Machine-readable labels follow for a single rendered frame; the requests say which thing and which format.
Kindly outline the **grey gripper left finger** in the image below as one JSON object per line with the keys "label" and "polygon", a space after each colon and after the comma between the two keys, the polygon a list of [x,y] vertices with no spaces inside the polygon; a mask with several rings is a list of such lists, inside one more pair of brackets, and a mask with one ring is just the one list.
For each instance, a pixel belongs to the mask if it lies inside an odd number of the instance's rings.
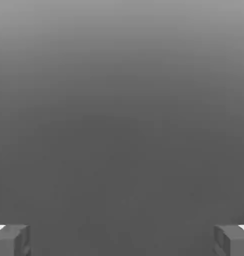
{"label": "grey gripper left finger", "polygon": [[0,224],[0,256],[32,256],[31,226]]}

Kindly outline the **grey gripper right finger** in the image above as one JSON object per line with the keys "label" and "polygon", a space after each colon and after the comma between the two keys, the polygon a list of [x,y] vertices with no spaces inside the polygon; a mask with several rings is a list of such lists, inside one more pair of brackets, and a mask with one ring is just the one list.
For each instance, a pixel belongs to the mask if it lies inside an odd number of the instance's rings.
{"label": "grey gripper right finger", "polygon": [[244,256],[244,224],[215,225],[214,256]]}

